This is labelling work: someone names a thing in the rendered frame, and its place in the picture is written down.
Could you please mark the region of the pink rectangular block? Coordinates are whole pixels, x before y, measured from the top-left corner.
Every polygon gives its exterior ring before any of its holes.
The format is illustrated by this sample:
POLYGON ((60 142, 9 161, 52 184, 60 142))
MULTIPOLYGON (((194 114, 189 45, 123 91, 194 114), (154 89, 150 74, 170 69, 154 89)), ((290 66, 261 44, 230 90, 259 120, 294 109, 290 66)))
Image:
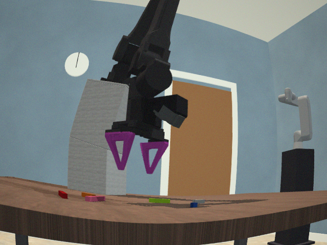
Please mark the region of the pink rectangular block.
POLYGON ((88 202, 105 201, 105 196, 85 196, 85 201, 88 202))

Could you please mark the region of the red block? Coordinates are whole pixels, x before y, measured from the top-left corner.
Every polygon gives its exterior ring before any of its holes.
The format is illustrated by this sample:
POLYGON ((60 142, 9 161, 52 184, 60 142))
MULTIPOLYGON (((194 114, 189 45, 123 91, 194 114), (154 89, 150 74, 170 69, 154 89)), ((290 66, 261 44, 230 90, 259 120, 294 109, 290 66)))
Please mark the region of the red block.
POLYGON ((65 193, 64 191, 58 191, 58 195, 61 196, 63 199, 67 199, 67 193, 65 193))

